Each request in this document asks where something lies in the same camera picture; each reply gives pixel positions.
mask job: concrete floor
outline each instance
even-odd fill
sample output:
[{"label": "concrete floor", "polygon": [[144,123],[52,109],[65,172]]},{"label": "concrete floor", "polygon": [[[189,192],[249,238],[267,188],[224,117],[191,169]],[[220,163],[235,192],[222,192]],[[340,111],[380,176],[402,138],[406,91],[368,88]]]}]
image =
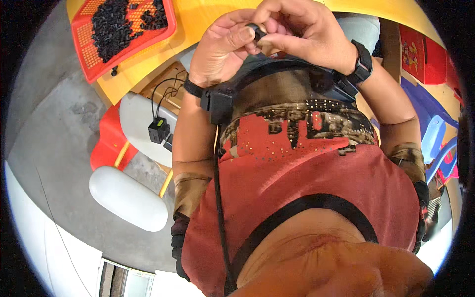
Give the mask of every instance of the concrete floor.
[{"label": "concrete floor", "polygon": [[[81,241],[114,262],[155,272],[175,272],[171,215],[159,232],[144,231],[100,206],[89,192],[90,153],[106,112],[84,80],[74,51],[66,1],[61,1],[34,38],[19,70],[6,129],[13,174],[33,202]],[[125,173],[159,192],[166,174],[138,153]],[[171,214],[174,186],[164,196]]]}]

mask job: red shirt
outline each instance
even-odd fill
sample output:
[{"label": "red shirt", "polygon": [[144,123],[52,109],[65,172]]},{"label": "red shirt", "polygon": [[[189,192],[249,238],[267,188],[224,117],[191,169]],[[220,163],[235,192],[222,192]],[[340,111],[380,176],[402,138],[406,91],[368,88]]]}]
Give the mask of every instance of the red shirt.
[{"label": "red shirt", "polygon": [[[282,122],[282,131],[289,123]],[[340,155],[349,144],[347,137],[308,139],[305,121],[298,122],[297,144],[285,133],[268,130],[263,117],[248,115],[240,118],[235,150],[231,141],[223,143],[219,178],[232,265],[252,253],[250,235],[267,218],[286,220],[302,203],[343,214],[366,240],[412,251],[419,199],[410,178],[377,145],[358,144],[355,152]],[[322,194],[301,198],[317,193]],[[213,181],[190,218],[181,266],[206,296],[223,295],[226,273]]]}]

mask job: brown sleeve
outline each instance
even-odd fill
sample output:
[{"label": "brown sleeve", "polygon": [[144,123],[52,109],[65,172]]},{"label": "brown sleeve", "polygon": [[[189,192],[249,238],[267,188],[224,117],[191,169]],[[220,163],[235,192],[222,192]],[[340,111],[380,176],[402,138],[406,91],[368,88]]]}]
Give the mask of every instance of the brown sleeve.
[{"label": "brown sleeve", "polygon": [[406,142],[394,147],[389,159],[400,167],[412,182],[426,181],[424,158],[416,143]]},{"label": "brown sleeve", "polygon": [[175,177],[175,210],[187,217],[198,207],[211,179],[203,174],[183,172]]}]

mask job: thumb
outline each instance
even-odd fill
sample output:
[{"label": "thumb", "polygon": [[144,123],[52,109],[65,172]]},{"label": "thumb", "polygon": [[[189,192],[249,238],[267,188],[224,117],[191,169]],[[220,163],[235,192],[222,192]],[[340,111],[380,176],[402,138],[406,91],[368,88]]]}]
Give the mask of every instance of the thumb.
[{"label": "thumb", "polygon": [[309,47],[312,46],[312,41],[297,36],[274,33],[262,37],[257,45],[261,47],[272,46],[289,55],[309,61],[311,53]]},{"label": "thumb", "polygon": [[219,48],[225,53],[230,53],[252,42],[255,35],[256,33],[252,28],[242,27],[239,30],[230,32],[222,37],[219,43]]}]

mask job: hand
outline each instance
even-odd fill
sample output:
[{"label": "hand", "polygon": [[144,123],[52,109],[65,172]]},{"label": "hand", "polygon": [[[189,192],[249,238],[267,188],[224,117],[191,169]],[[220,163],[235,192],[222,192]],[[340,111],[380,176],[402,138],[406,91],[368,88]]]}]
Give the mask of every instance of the hand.
[{"label": "hand", "polygon": [[248,54],[260,49],[254,43],[254,31],[245,27],[255,10],[235,10],[217,19],[203,34],[191,60],[189,80],[209,87],[233,77]]},{"label": "hand", "polygon": [[311,0],[264,0],[257,7],[253,21],[264,23],[269,18],[276,19],[295,36],[267,34],[258,44],[272,45],[287,54],[345,75],[354,71],[358,50],[323,4]]}]

